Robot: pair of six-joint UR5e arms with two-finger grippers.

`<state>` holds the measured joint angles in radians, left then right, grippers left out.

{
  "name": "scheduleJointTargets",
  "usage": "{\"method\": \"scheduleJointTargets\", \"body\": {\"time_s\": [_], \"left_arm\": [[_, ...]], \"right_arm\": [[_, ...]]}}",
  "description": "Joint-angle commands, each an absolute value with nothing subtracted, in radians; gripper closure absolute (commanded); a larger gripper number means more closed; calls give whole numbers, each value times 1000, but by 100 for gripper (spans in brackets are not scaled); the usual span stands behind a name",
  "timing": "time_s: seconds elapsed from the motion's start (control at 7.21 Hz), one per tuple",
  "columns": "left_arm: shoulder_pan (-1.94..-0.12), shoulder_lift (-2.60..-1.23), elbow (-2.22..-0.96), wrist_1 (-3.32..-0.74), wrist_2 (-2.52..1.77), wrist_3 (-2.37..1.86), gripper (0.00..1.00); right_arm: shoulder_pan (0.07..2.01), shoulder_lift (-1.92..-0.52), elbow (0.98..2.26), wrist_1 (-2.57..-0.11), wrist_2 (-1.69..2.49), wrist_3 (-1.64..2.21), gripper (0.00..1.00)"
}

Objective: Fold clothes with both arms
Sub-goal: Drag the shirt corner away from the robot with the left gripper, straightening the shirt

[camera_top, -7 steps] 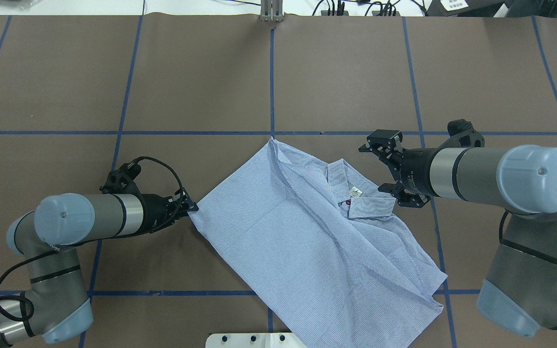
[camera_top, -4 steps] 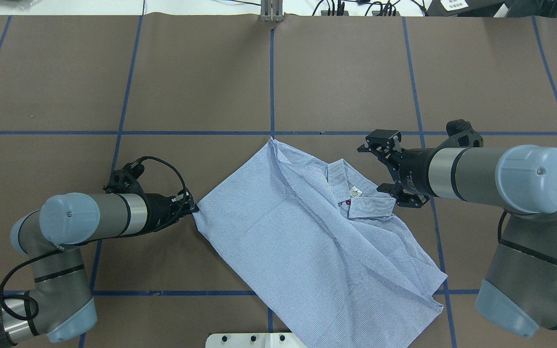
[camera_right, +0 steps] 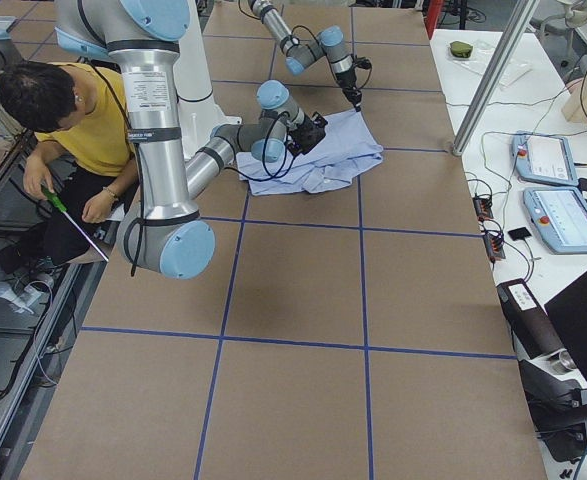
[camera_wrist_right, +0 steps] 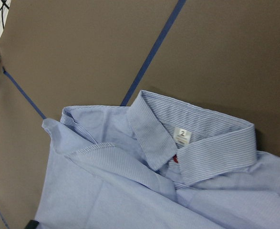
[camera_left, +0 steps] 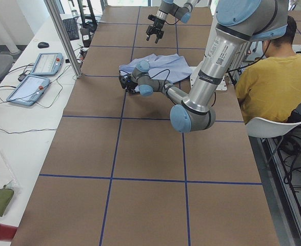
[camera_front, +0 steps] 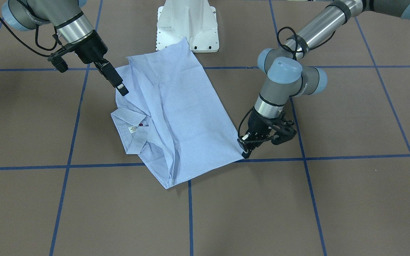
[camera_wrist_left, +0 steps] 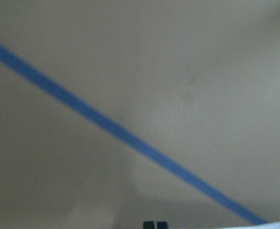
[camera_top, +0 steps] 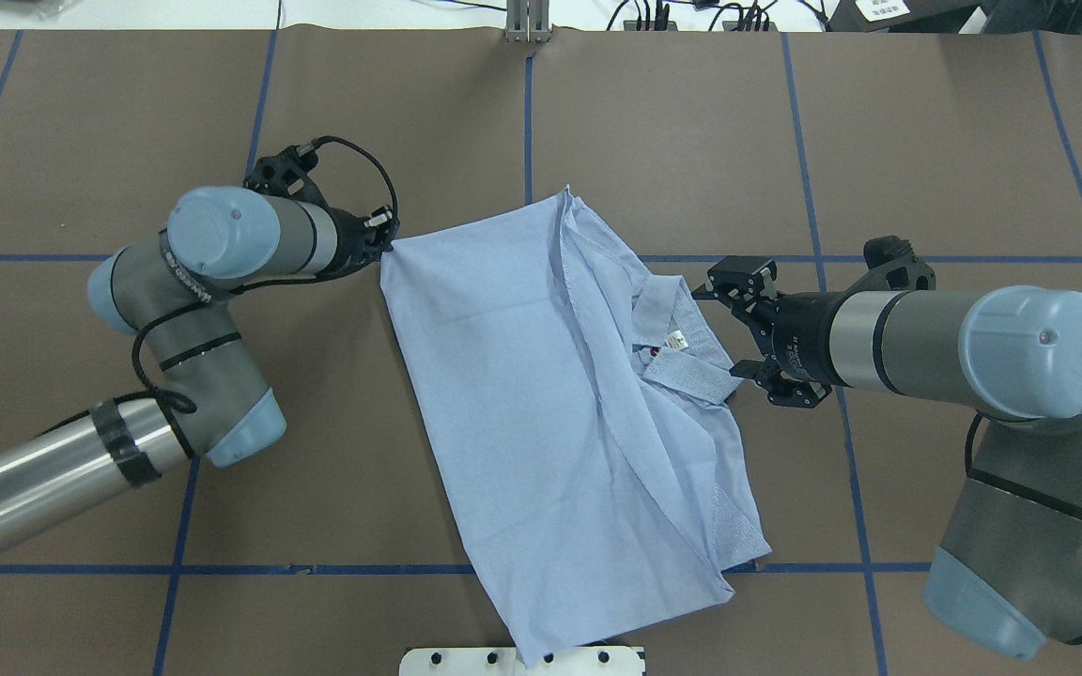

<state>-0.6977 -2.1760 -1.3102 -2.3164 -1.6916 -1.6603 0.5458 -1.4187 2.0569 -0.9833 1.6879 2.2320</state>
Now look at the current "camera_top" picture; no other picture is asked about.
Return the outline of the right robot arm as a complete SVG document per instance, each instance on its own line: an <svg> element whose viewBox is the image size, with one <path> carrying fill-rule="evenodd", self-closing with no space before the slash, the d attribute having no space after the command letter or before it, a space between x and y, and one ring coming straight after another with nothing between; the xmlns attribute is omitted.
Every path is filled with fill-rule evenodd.
<svg viewBox="0 0 1082 676"><path fill-rule="evenodd" d="M923 604L1005 657L1082 649L1082 292L940 290L905 244L866 267L841 291L786 294L776 261L731 255L692 295L747 326L761 358L731 372L771 405L849 389L969 407L965 486Z"/></svg>

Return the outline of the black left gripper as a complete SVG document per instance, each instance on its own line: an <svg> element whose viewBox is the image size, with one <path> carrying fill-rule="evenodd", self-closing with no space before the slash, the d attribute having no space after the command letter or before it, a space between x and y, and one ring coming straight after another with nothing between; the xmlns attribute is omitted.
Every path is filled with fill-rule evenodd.
<svg viewBox="0 0 1082 676"><path fill-rule="evenodd" d="M338 236L334 274L348 275L374 264L394 247L399 218L393 208L379 208L365 217L335 209L334 225Z"/></svg>

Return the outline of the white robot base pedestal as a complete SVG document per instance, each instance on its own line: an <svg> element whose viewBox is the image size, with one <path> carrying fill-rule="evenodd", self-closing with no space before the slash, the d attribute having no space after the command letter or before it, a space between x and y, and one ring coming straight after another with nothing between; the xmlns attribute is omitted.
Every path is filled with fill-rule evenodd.
<svg viewBox="0 0 1082 676"><path fill-rule="evenodd" d="M411 649L400 659L399 675L645 675L641 647L584 646L549 653L532 665L515 647L437 647Z"/></svg>

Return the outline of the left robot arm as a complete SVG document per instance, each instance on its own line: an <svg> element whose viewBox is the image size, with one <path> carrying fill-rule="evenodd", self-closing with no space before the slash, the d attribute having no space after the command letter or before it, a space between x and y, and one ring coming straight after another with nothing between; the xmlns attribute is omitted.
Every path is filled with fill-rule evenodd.
<svg viewBox="0 0 1082 676"><path fill-rule="evenodd" d="M124 335L131 385L0 453L0 555L192 459L227 467L282 439L282 406L232 303L374 264L399 215L396 193L356 215L306 190L203 187L98 264L87 303Z"/></svg>

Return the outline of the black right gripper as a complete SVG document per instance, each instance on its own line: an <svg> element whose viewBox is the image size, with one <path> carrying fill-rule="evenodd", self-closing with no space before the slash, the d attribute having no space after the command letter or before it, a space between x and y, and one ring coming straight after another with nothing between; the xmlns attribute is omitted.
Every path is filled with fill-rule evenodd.
<svg viewBox="0 0 1082 676"><path fill-rule="evenodd" d="M733 305L763 355L733 364L730 376L754 382L773 406L815 409L832 393L826 342L833 294L782 294L777 277L770 257L729 255L709 267L691 296Z"/></svg>

